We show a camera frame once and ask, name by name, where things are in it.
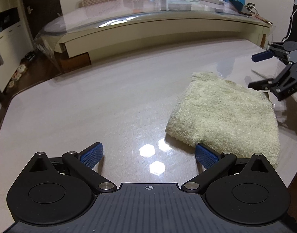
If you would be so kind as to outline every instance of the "drawer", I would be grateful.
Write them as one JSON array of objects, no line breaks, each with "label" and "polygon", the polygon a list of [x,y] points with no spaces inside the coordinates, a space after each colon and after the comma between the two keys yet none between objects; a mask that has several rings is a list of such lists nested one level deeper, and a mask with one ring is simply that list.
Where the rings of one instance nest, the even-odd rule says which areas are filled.
[{"label": "drawer", "polygon": [[15,32],[17,32],[17,29],[22,27],[21,22],[17,22],[13,24],[12,26],[6,28],[5,30],[0,32],[0,43],[2,43],[5,39],[9,38],[11,35],[13,35]]}]

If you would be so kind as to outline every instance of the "crosshair marking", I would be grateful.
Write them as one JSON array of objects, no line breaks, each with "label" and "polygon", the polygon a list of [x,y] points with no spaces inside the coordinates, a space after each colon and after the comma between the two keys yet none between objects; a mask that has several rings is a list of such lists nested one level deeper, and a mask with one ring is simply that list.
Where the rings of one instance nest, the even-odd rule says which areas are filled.
[{"label": "crosshair marking", "polygon": [[152,186],[146,186],[146,187],[145,187],[146,190],[152,190],[153,188],[154,188],[154,187],[152,187]]}]

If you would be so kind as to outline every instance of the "blue gripper pad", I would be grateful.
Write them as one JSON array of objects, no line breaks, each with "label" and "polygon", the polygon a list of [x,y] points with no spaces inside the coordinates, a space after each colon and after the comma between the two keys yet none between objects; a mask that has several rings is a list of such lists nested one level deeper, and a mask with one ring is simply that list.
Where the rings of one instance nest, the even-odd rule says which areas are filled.
[{"label": "blue gripper pad", "polygon": [[219,157],[214,153],[210,152],[204,146],[198,144],[195,148],[196,160],[203,165],[204,168],[208,169],[219,161]]},{"label": "blue gripper pad", "polygon": [[79,155],[79,160],[90,169],[93,169],[103,157],[103,145],[101,143],[94,143],[80,152]]},{"label": "blue gripper pad", "polygon": [[273,56],[274,56],[274,53],[270,50],[267,50],[267,51],[263,51],[252,55],[252,61],[259,62],[262,60],[271,59]]}]

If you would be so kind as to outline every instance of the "beige towel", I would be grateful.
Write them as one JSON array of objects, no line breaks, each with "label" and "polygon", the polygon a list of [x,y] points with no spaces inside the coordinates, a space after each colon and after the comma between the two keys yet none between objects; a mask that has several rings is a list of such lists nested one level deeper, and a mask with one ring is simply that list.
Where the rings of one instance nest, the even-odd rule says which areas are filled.
[{"label": "beige towel", "polygon": [[213,73],[193,73],[166,133],[190,146],[203,143],[239,158],[263,153],[277,167],[280,143],[272,103],[262,91],[247,89]]}]

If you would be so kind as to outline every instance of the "white glossy table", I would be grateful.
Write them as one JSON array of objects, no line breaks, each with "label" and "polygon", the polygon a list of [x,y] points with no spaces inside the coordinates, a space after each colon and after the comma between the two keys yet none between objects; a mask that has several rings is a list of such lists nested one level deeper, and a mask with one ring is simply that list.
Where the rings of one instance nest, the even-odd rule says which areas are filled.
[{"label": "white glossy table", "polygon": [[[102,142],[99,173],[117,186],[181,186],[197,175],[193,149],[168,136],[165,143],[170,114],[193,72],[212,71],[242,85],[261,79],[251,69],[276,76],[284,64],[275,58],[253,63],[251,55],[259,51],[247,40],[160,47],[62,75],[14,97],[0,131],[0,232],[13,222],[7,191],[38,151],[58,157]],[[297,171],[297,93],[280,103],[270,98],[281,122],[277,172],[288,186]]]}]

